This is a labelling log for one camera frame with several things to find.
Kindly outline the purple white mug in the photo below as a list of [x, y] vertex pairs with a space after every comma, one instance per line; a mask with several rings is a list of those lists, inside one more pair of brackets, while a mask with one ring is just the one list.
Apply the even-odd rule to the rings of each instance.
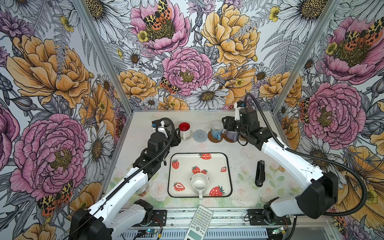
[[236, 132], [236, 131], [228, 131], [228, 130], [226, 130], [225, 136], [227, 136], [229, 139], [232, 139], [232, 140], [238, 140], [239, 133]]

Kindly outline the blue white mug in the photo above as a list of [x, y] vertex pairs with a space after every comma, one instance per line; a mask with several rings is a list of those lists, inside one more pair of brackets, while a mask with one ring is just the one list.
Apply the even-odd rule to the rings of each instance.
[[223, 133], [224, 125], [222, 122], [212, 122], [211, 123], [211, 132], [212, 136], [218, 140], [221, 139], [221, 133]]

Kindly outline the red mug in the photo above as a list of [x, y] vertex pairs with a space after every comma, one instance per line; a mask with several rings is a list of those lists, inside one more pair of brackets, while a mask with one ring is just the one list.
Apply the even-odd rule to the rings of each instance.
[[191, 125], [188, 122], [179, 124], [180, 136], [182, 140], [189, 140], [192, 137]]

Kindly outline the blue grey fabric coaster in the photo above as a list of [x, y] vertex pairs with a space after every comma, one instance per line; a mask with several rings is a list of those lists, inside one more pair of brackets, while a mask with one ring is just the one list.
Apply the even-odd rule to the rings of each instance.
[[196, 130], [193, 133], [193, 139], [198, 143], [203, 143], [208, 140], [208, 133], [204, 130]]

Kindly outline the brown round wooden coaster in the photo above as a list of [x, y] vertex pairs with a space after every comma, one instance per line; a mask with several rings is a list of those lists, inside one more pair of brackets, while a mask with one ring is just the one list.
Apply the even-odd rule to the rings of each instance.
[[236, 143], [237, 142], [237, 140], [229, 139], [227, 136], [224, 136], [224, 140], [227, 141], [228, 143]]

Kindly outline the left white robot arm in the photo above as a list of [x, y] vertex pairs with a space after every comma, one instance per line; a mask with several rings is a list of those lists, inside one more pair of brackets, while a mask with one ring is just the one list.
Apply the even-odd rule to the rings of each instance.
[[155, 132], [148, 146], [136, 159], [132, 169], [119, 184], [87, 210], [79, 209], [72, 217], [68, 240], [112, 240], [127, 228], [148, 224], [153, 206], [146, 201], [136, 201], [128, 210], [122, 207], [165, 163], [171, 147], [181, 142], [180, 130], [174, 133]]

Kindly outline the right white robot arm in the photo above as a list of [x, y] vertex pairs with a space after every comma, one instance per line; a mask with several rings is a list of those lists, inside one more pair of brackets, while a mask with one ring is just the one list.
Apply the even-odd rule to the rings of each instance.
[[298, 154], [292, 153], [271, 130], [268, 122], [265, 127], [261, 127], [258, 117], [254, 109], [240, 108], [235, 111], [235, 116], [222, 118], [222, 123], [225, 130], [237, 132], [248, 144], [277, 161], [303, 189], [299, 195], [267, 202], [264, 205], [266, 220], [286, 215], [317, 219], [325, 215], [338, 199], [338, 177], [332, 172], [323, 172]]

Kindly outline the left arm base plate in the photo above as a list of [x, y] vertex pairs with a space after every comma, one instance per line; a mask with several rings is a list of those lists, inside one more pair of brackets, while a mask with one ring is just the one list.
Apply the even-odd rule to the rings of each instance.
[[167, 210], [153, 210], [153, 215], [149, 226], [165, 227], [167, 223]]

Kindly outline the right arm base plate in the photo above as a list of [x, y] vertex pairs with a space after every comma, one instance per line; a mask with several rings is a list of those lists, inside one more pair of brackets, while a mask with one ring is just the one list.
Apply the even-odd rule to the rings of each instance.
[[251, 226], [289, 226], [292, 224], [288, 216], [278, 217], [268, 209], [248, 209], [247, 216]]

